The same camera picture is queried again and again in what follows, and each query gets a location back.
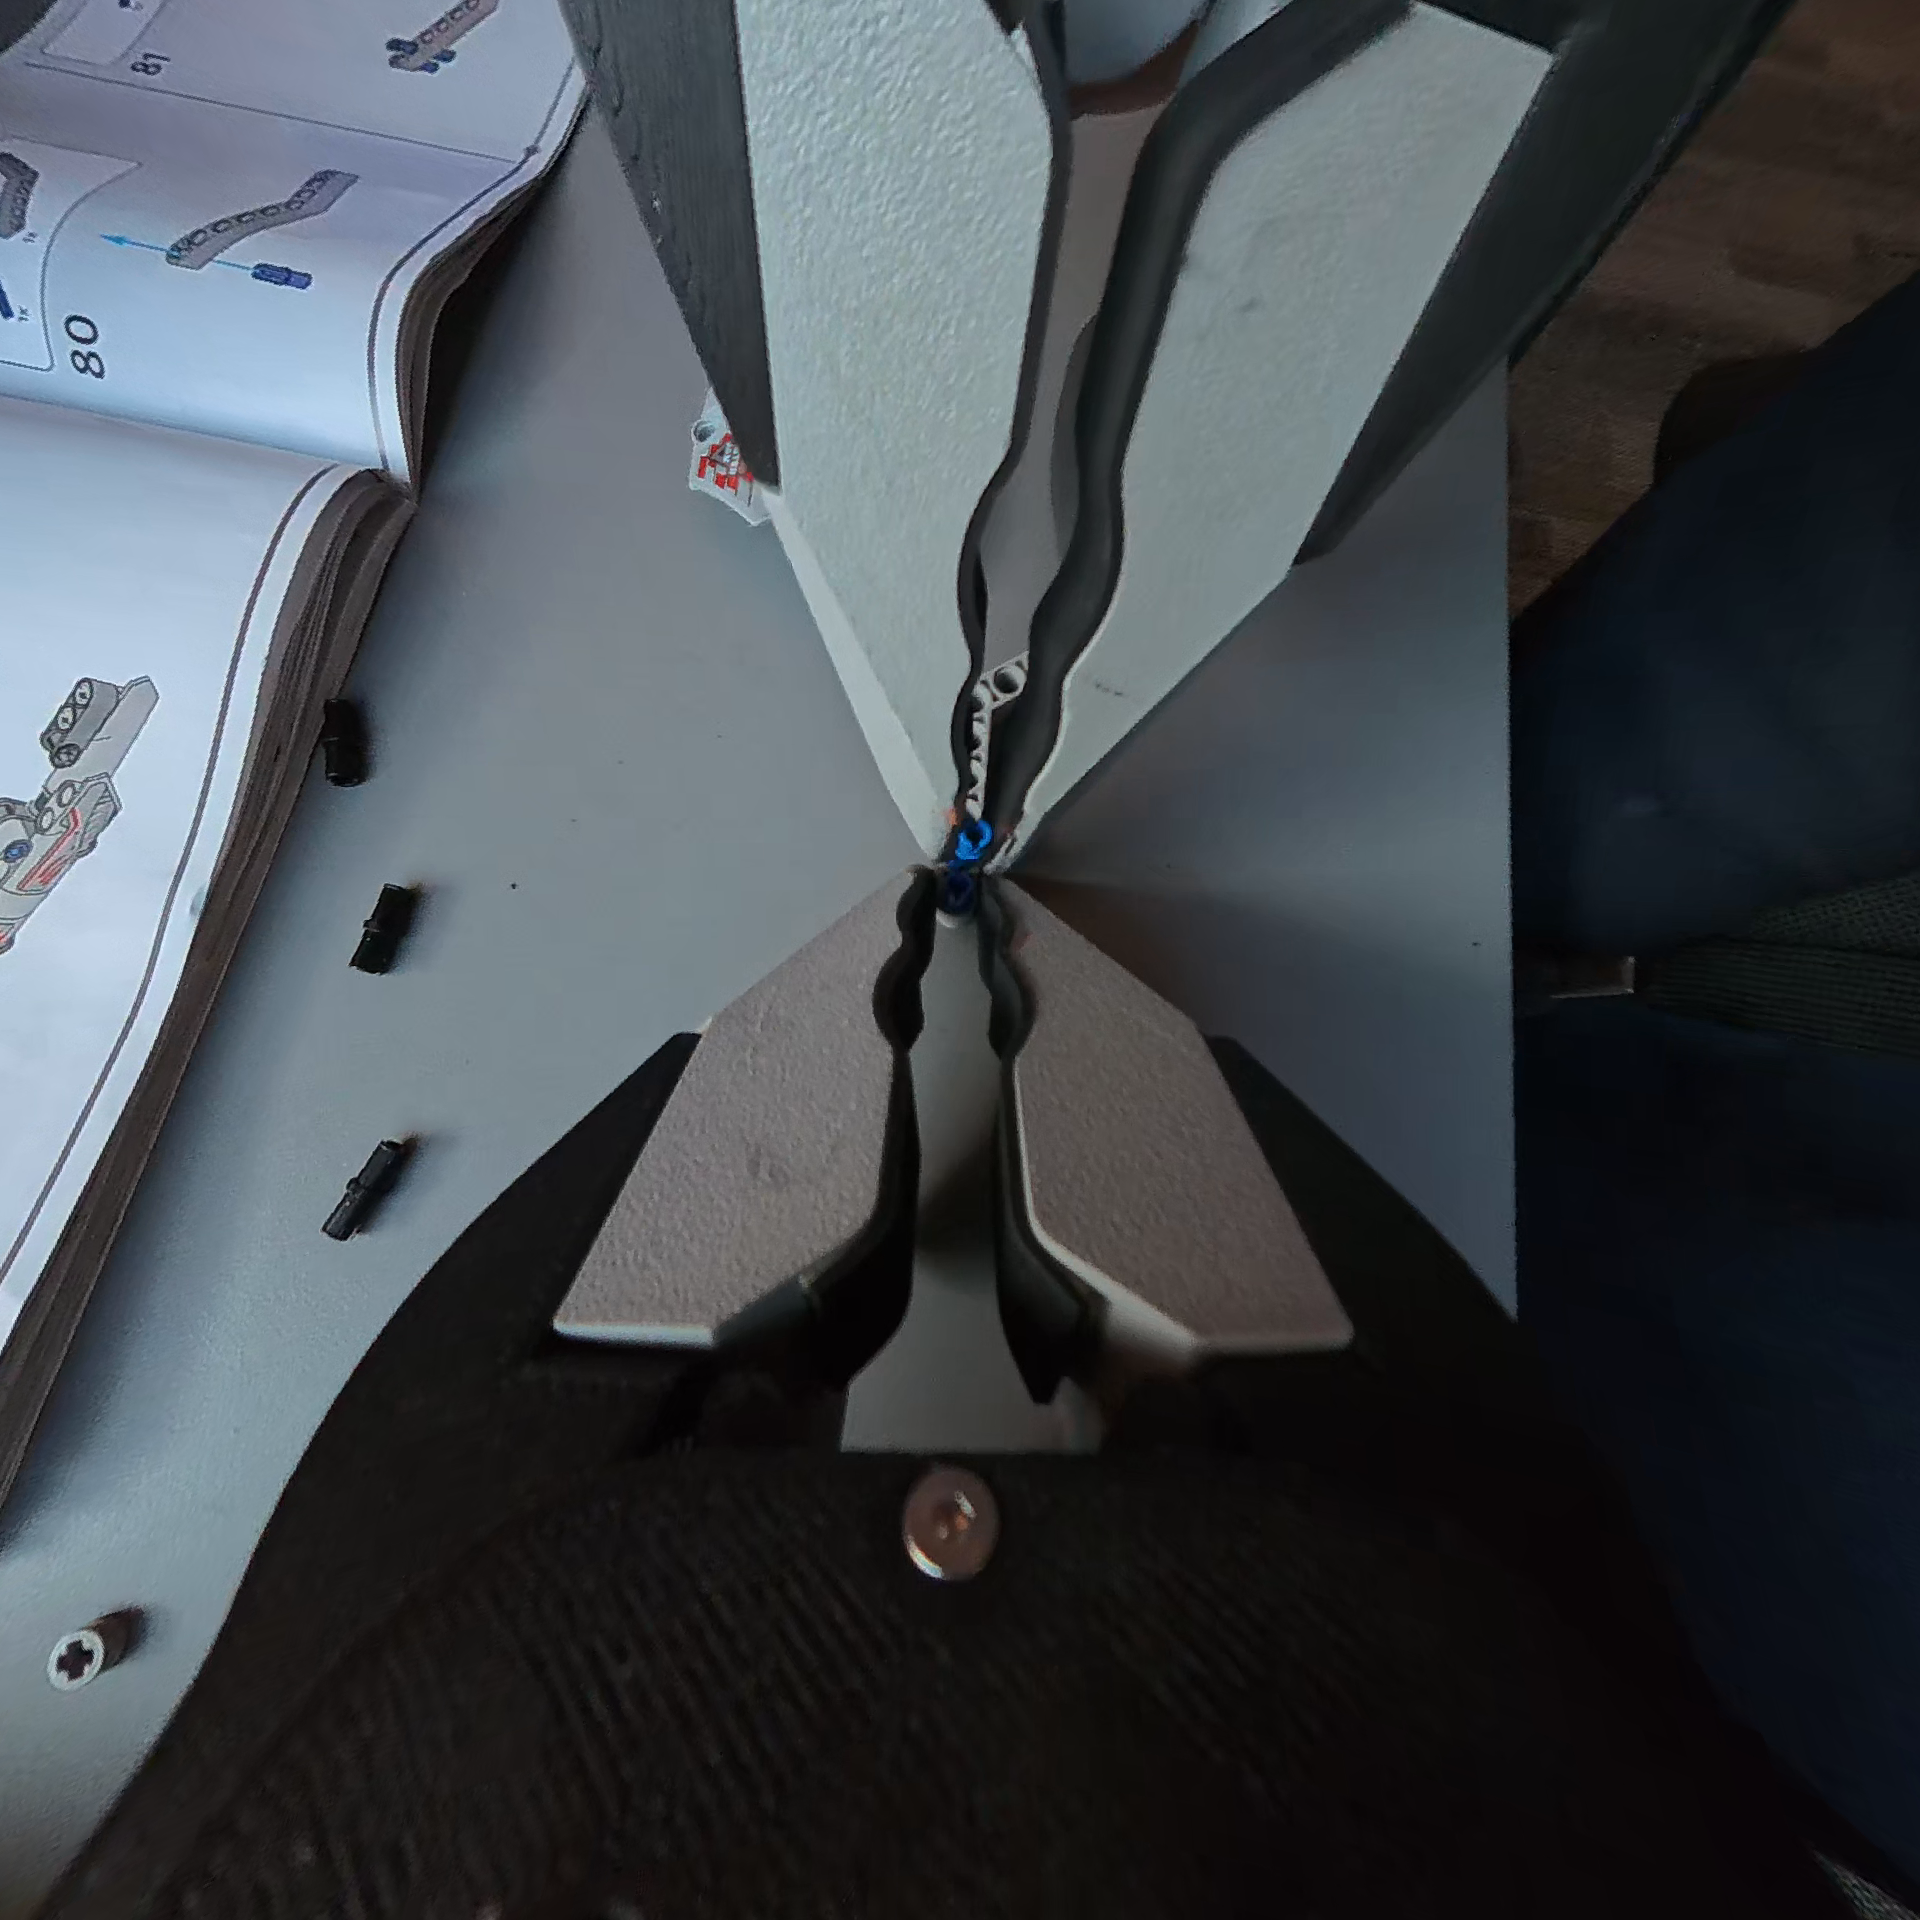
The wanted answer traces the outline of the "grey bent lego beam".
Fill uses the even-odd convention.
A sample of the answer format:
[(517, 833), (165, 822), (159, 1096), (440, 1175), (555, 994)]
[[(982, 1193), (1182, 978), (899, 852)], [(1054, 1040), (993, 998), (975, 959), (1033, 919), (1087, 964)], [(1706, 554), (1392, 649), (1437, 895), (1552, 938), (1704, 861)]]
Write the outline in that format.
[(982, 817), (986, 810), (993, 728), (1000, 719), (1000, 709), (1013, 706), (1022, 696), (1026, 669), (1029, 654), (1017, 654), (985, 666), (970, 686), (967, 702), (967, 782), (962, 789), (962, 805), (970, 817)]

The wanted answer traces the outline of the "person's dark blue pants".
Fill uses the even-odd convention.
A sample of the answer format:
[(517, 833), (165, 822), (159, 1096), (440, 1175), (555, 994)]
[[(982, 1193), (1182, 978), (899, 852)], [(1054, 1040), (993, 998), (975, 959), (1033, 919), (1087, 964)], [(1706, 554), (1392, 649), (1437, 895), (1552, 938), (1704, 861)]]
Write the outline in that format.
[(1718, 1702), (1915, 1912), (1917, 292), (1513, 625), (1520, 1321)]

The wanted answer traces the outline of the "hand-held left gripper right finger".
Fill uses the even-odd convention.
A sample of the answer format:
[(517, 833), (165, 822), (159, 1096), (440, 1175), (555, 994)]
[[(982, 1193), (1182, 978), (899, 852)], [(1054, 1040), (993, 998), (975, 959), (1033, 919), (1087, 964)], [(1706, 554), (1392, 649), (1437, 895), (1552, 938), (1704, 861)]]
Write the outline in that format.
[(1193, 1018), (1007, 879), (978, 934), (997, 1303), (1029, 1399), (1343, 1353), (1353, 1319)]

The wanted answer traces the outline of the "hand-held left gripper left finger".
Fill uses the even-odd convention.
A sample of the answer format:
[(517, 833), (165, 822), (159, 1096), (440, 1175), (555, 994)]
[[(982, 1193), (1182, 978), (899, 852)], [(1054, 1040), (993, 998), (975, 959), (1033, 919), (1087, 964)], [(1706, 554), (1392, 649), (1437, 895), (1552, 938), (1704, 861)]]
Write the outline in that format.
[(697, 1034), (555, 1309), (562, 1340), (715, 1353), (811, 1303), (919, 1146), (921, 872), (903, 870)]

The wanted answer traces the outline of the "grey red printed lego assembly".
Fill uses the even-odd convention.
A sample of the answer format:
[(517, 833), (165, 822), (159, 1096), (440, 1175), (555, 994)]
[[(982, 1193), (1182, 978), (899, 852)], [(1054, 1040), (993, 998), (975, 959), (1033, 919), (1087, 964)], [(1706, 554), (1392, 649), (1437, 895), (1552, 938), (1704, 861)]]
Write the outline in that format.
[(762, 525), (773, 516), (767, 494), (747, 466), (715, 389), (705, 389), (687, 432), (687, 492), (728, 506), (749, 525)]

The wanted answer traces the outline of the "lego instruction booklet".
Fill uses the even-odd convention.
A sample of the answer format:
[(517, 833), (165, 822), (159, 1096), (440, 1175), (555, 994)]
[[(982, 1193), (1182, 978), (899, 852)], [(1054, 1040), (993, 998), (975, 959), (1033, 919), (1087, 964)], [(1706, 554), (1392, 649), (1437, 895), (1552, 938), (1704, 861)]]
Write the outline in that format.
[(2, 1488), (423, 480), (560, 4), (62, 2), (2, 58)]

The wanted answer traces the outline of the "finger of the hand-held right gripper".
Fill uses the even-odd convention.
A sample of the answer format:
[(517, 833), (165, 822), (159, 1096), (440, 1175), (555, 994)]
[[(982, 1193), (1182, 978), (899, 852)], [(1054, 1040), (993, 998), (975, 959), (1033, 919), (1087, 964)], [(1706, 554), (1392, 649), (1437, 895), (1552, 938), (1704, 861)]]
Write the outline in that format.
[(1214, 4), (1146, 133), (992, 869), (1287, 577), (1552, 69), (1442, 4)]
[(923, 857), (967, 786), (982, 513), (1024, 450), (1065, 209), (1033, 4), (736, 4), (773, 525)]

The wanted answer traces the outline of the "grey lego axle connector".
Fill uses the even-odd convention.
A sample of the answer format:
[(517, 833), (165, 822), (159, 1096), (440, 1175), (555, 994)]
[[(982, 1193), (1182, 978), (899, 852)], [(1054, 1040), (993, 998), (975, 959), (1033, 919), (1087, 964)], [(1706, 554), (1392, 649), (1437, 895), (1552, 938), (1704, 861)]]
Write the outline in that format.
[(113, 1607), (64, 1632), (45, 1656), (45, 1679), (56, 1694), (72, 1694), (115, 1668), (141, 1640), (145, 1613), (137, 1605)]

